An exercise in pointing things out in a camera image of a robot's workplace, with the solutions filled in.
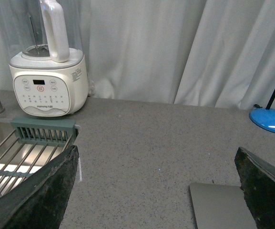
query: gray speckled countertop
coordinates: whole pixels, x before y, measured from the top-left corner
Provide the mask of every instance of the gray speckled countertop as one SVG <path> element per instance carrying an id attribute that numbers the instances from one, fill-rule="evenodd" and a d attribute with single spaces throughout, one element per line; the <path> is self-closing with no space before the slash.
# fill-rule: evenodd
<path id="1" fill-rule="evenodd" d="M 13 92 L 6 112 L 25 115 Z M 61 229 L 193 229 L 192 182 L 240 185 L 242 146 L 275 166 L 275 134 L 249 111 L 88 98 L 66 118 L 81 126 L 81 157 Z"/>

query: sink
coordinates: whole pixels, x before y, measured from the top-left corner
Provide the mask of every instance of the sink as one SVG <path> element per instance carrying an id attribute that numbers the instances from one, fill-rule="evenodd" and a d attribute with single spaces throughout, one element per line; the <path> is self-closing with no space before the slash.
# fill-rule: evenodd
<path id="1" fill-rule="evenodd" d="M 67 124 L 64 120 L 57 120 L 53 127 L 55 120 L 29 121 L 23 120 L 22 125 L 19 122 L 19 127 L 17 122 L 0 122 L 0 197 L 59 155 L 78 134 L 63 131 L 62 125 Z"/>

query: wire drying rack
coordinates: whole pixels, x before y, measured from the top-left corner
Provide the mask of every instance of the wire drying rack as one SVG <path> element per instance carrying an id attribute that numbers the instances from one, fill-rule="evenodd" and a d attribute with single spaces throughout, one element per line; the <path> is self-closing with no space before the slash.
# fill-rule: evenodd
<path id="1" fill-rule="evenodd" d="M 74 120 L 16 118 L 0 143 L 0 197 L 10 192 L 75 141 Z"/>

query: stainless steel sink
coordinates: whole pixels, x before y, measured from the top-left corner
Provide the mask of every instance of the stainless steel sink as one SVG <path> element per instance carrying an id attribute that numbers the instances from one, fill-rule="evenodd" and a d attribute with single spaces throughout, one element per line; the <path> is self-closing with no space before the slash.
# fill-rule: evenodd
<path id="1" fill-rule="evenodd" d="M 26 144 L 15 135 L 10 123 L 0 122 L 0 196 L 5 195 L 42 166 L 59 155 L 69 144 Z M 47 138 L 57 138 L 54 132 Z"/>

